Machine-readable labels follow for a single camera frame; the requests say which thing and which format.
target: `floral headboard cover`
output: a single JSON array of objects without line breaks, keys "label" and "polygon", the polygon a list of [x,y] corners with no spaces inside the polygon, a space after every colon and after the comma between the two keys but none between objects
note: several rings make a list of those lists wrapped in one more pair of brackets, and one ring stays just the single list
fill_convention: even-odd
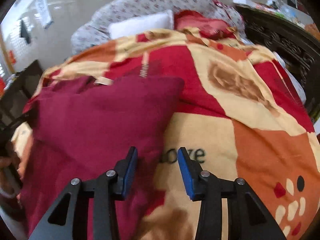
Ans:
[{"label": "floral headboard cover", "polygon": [[245,37],[241,15],[219,0],[114,0],[97,10],[91,21],[73,33],[72,54],[78,54],[93,45],[107,42],[110,39],[108,26],[111,23],[168,9],[174,12],[194,10],[208,18],[222,19],[231,26],[237,26],[240,35]]}]

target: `bed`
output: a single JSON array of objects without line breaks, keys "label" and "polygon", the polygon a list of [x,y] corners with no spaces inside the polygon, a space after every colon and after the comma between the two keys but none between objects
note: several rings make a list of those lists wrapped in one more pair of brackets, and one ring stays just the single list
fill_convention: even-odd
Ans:
[{"label": "bed", "polygon": [[[109,80],[114,80],[122,75],[141,75],[141,71],[145,71],[146,68],[152,73],[160,71],[168,76],[182,76],[185,84],[192,83],[197,86],[188,87],[188,90],[182,93],[180,108],[173,115],[165,132],[163,154],[155,171],[156,191],[153,196],[150,196],[149,206],[147,210],[144,210],[145,216],[135,237],[143,239],[154,236],[153,234],[156,234],[159,229],[157,225],[161,224],[169,228],[171,224],[171,226],[176,225],[175,233],[180,239],[192,238],[196,228],[199,205],[190,203],[185,195],[178,176],[176,158],[177,149],[185,146],[195,160],[209,171],[212,170],[218,177],[234,180],[241,175],[247,179],[250,184],[254,185],[253,188],[269,208],[287,239],[300,238],[316,214],[319,202],[318,186],[310,186],[310,184],[314,186],[319,183],[317,165],[320,154],[319,143],[296,90],[270,50],[276,51],[285,62],[297,67],[298,70],[293,71],[293,74],[305,89],[306,107],[308,113],[313,116],[317,110],[318,99],[311,89],[315,86],[315,75],[311,73],[316,72],[314,69],[316,69],[317,52],[320,48],[318,43],[310,35],[299,32],[287,23],[278,22],[276,24],[273,20],[268,22],[260,15],[255,16],[257,12],[247,12],[247,8],[238,8],[238,13],[233,8],[222,5],[218,0],[172,1],[172,4],[169,4],[167,0],[115,0],[98,10],[90,22],[73,34],[71,43],[75,56],[61,66],[53,67],[44,73],[34,100],[30,101],[27,109],[33,107],[37,96],[42,95],[42,89],[50,89],[51,84],[54,85],[62,80],[74,80],[79,76],[94,76],[95,78],[104,76]],[[106,43],[110,40],[108,33],[110,23],[167,9],[175,12],[184,9],[195,10],[207,18],[222,19],[230,26],[236,26],[237,31],[234,34],[230,33],[230,37],[211,40],[196,29],[181,32],[153,30]],[[246,36],[254,43],[263,44],[270,50],[262,46],[244,45],[242,41]],[[159,51],[162,49],[159,55],[153,55],[155,58],[152,64],[148,62],[151,58],[150,53],[155,48],[143,46],[143,43],[148,42],[150,43],[148,46],[152,44]],[[170,54],[172,51],[166,50],[166,47],[172,46],[172,43],[180,45],[174,47],[175,54]],[[132,49],[132,44],[140,48],[142,52]],[[208,52],[208,47],[214,49],[214,54],[212,51]],[[177,55],[178,58],[183,58],[185,60],[183,65],[186,66],[186,69],[184,71],[182,69],[171,70],[170,61],[165,61],[166,57],[163,56],[164,51],[172,58]],[[210,62],[202,62],[202,57],[206,53],[210,61],[215,61],[217,58],[219,61],[212,65]],[[221,85],[221,80],[223,80],[221,73],[225,71],[221,64],[228,69],[228,80],[224,80],[225,86]],[[206,65],[209,65],[209,73],[206,68],[202,67]],[[234,80],[240,80],[241,86],[251,88],[252,91],[258,84],[257,86],[263,92],[261,94],[253,92],[248,95],[246,92],[243,93],[243,90],[242,92],[234,90],[236,87]],[[210,103],[212,96],[217,98],[217,102]],[[255,114],[261,115],[260,119],[255,119],[255,114],[248,114],[246,111],[250,107],[255,109],[257,105],[259,107],[256,108]],[[252,130],[263,138],[264,143],[260,139],[255,142],[254,136],[250,133]],[[275,141],[281,145],[282,140],[285,141],[284,145],[287,149],[280,146],[280,150],[275,152],[280,154],[283,160],[290,160],[290,152],[295,152],[295,156],[298,156],[303,149],[306,149],[303,165],[299,161],[285,161],[285,165],[282,166],[278,163],[276,154],[268,155],[272,150],[266,145],[272,145]],[[263,163],[261,159],[273,159],[276,169],[263,167],[267,169],[267,173],[271,174],[270,178],[264,178],[265,175],[262,174],[262,180],[250,179],[254,177],[254,173],[260,172],[259,167],[263,170],[259,166]],[[308,171],[312,171],[311,178],[308,177]],[[32,178],[31,173],[29,171],[27,179]],[[22,201],[25,203],[31,197],[32,189],[30,183],[24,189]],[[264,194],[265,190],[271,191],[275,199],[268,200],[271,193]],[[33,213],[36,213],[35,216],[41,216],[42,212],[35,210],[34,207],[27,208],[29,217],[30,214],[33,216]],[[300,217],[303,215],[304,220],[301,223]],[[166,231],[167,229],[160,228],[159,230],[169,234],[167,237],[173,237],[170,232]],[[224,231],[222,235],[225,239],[227,234]],[[124,239],[131,237],[132,235],[126,234]]]}]

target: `red cloth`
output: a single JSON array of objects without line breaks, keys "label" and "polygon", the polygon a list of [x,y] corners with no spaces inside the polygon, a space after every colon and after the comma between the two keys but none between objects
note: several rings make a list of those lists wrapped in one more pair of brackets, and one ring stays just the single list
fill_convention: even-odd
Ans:
[{"label": "red cloth", "polygon": [[220,19],[206,18],[196,11],[185,10],[175,14],[175,30],[183,30],[186,27],[197,27],[203,37],[212,40],[234,38],[228,23]]},{"label": "red cloth", "polygon": [[[98,177],[138,149],[132,190],[116,202],[119,232],[129,240],[153,194],[153,174],[163,150],[163,133],[176,109],[183,80],[128,76],[111,86],[81,77],[45,87],[32,102],[34,144],[24,177],[21,202],[29,234],[60,191],[73,178]],[[88,220],[92,239],[92,216]]]}]

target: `silver screw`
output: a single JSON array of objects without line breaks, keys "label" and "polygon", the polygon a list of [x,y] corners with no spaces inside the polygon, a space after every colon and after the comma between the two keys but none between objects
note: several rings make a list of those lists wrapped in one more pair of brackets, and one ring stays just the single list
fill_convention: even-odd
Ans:
[{"label": "silver screw", "polygon": [[201,172],[200,172],[200,175],[201,175],[202,177],[209,177],[209,176],[210,176],[210,172],[209,172],[209,171],[201,171]]},{"label": "silver screw", "polygon": [[106,173],[106,175],[107,175],[108,177],[112,177],[112,176],[114,176],[115,174],[116,174],[116,172],[115,172],[114,170],[107,171],[107,173]]},{"label": "silver screw", "polygon": [[238,178],[238,179],[237,179],[237,183],[238,183],[239,185],[244,185],[244,184],[245,184],[245,180],[242,179],[242,178]]},{"label": "silver screw", "polygon": [[72,185],[77,185],[80,182],[80,180],[78,178],[75,178],[71,181]]}]

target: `red pillow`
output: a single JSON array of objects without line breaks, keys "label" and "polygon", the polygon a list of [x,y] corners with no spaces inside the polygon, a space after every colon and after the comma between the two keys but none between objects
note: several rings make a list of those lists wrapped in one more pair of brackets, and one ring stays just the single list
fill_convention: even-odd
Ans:
[{"label": "red pillow", "polygon": [[[98,177],[125,158],[130,146],[137,147],[139,159],[131,193],[116,202],[122,240],[132,238],[152,198],[163,133],[183,80],[127,76],[111,86],[94,85],[94,80],[61,81],[43,88],[32,103],[34,144],[21,191],[29,234],[71,179]],[[88,232],[92,239],[92,217]]]},{"label": "red pillow", "polygon": [[233,33],[236,27],[230,27],[228,23],[220,19],[206,18],[196,11],[185,10],[175,14],[175,30],[183,30],[186,27],[197,27],[203,37],[212,40],[235,38]]}]

